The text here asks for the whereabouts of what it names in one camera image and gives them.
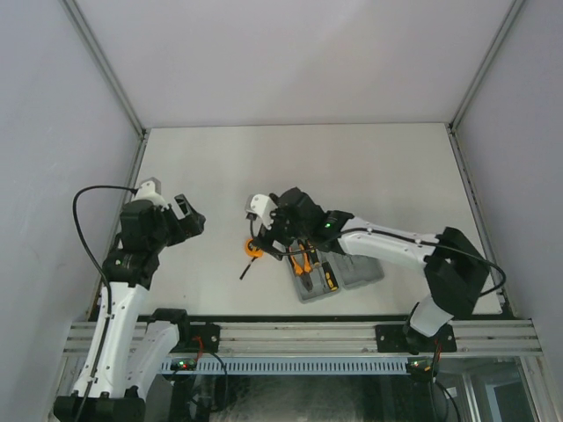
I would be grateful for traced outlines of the orange tape measure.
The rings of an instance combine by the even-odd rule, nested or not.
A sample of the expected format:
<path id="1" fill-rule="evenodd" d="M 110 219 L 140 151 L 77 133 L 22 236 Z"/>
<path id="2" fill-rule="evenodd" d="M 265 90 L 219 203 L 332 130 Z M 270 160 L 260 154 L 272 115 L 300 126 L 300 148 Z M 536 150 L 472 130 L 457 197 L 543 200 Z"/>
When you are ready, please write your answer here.
<path id="1" fill-rule="evenodd" d="M 245 253 L 250 258 L 250 261 L 239 276 L 240 280 L 242 280 L 246 276 L 252 264 L 264 255 L 264 251 L 254 243 L 254 240 L 252 238 L 248 238 L 245 242 Z"/>

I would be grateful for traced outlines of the orange black pliers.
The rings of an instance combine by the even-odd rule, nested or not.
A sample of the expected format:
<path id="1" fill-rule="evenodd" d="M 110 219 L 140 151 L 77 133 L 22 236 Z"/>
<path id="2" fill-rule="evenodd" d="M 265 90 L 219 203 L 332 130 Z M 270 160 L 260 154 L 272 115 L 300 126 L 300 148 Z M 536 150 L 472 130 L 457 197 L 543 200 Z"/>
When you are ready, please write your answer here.
<path id="1" fill-rule="evenodd" d="M 308 293 L 311 293 L 317 281 L 317 274 L 311 262 L 309 252 L 306 252 L 306 244 L 302 240 L 297 240 L 293 246 L 289 248 L 290 252 L 295 252 L 295 255 L 289 257 L 294 275 L 300 282 L 301 286 Z"/>

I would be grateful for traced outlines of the short yellow black screwdriver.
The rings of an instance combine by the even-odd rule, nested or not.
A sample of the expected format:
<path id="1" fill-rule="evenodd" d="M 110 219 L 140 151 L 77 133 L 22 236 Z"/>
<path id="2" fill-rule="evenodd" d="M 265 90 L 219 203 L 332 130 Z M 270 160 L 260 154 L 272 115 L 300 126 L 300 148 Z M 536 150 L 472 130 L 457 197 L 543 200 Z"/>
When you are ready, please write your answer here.
<path id="1" fill-rule="evenodd" d="M 339 289 L 338 282 L 335 278 L 333 269 L 328 262 L 324 262 L 322 264 L 324 276 L 325 276 L 325 283 L 331 291 L 337 291 Z"/>

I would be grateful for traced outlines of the grey plastic tool case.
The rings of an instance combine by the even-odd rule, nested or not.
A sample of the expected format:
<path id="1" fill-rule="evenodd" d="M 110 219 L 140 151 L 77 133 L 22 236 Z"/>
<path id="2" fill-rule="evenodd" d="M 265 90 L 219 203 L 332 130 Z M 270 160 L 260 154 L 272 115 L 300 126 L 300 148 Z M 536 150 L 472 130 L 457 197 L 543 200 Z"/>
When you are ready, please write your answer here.
<path id="1" fill-rule="evenodd" d="M 307 246 L 305 251 L 310 253 L 311 262 L 318 277 L 316 286 L 311 293 L 304 290 L 294 275 L 289 259 L 289 257 L 293 254 L 286 256 L 297 298 L 302 303 L 315 302 L 332 295 L 336 295 L 341 290 L 366 287 L 384 279 L 384 269 L 380 261 L 376 258 L 322 252 L 317 249 L 312 249 L 312 245 L 310 243 L 305 244 Z M 290 247 L 285 248 L 286 253 L 290 253 Z M 328 262 L 333 269 L 335 278 L 339 285 L 339 289 L 337 291 L 331 291 L 325 283 L 325 276 L 322 268 L 322 264 L 324 262 Z"/>

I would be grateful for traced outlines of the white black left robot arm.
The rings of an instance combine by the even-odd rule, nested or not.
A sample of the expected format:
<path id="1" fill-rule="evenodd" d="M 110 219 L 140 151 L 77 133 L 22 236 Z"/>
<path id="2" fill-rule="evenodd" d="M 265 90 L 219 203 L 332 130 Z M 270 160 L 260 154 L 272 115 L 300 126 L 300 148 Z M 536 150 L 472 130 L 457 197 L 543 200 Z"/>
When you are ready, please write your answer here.
<path id="1" fill-rule="evenodd" d="M 71 393 L 58 396 L 53 413 L 60 421 L 143 421 L 147 395 L 165 356 L 192 343 L 187 312 L 157 309 L 142 343 L 131 342 L 140 309 L 159 267 L 159 255 L 204 230 L 205 217 L 182 194 L 181 213 L 157 193 L 135 190 L 123 206 L 102 272 L 103 290 L 91 346 Z"/>

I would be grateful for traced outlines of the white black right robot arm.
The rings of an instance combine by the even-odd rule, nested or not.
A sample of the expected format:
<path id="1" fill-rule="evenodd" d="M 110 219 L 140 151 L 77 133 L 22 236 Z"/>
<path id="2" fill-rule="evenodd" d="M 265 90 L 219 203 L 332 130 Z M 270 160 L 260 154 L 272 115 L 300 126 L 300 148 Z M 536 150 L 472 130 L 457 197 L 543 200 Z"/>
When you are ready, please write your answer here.
<path id="1" fill-rule="evenodd" d="M 487 261 L 459 229 L 415 234 L 377 226 L 349 212 L 324 210 L 297 187 L 280 196 L 253 194 L 245 211 L 260 221 L 253 241 L 277 259 L 303 242 L 307 251 L 374 258 L 421 274 L 429 293 L 414 305 L 402 329 L 413 353 L 433 344 L 451 320 L 473 314 L 490 274 Z"/>

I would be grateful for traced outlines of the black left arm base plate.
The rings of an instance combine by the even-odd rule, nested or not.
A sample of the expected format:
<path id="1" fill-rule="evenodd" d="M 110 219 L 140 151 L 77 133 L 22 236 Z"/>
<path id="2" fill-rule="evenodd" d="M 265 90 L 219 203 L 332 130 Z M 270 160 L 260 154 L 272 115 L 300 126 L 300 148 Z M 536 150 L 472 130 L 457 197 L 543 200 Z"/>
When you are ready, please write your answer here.
<path id="1" fill-rule="evenodd" d="M 221 339 L 221 327 L 218 324 L 191 324 L 179 331 L 179 343 L 173 347 L 172 353 L 187 353 L 203 350 L 218 351 Z"/>

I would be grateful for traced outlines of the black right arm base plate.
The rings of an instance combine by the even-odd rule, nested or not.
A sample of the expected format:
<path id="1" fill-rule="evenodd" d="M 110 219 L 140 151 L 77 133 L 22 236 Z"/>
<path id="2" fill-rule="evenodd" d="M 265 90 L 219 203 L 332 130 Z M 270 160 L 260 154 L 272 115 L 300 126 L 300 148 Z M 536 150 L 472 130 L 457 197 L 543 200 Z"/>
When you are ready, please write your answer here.
<path id="1" fill-rule="evenodd" d="M 401 324 L 378 324 L 375 326 L 377 350 L 380 353 L 433 353 L 437 346 L 446 353 L 457 351 L 453 328 L 443 326 L 434 336 L 427 338 Z"/>

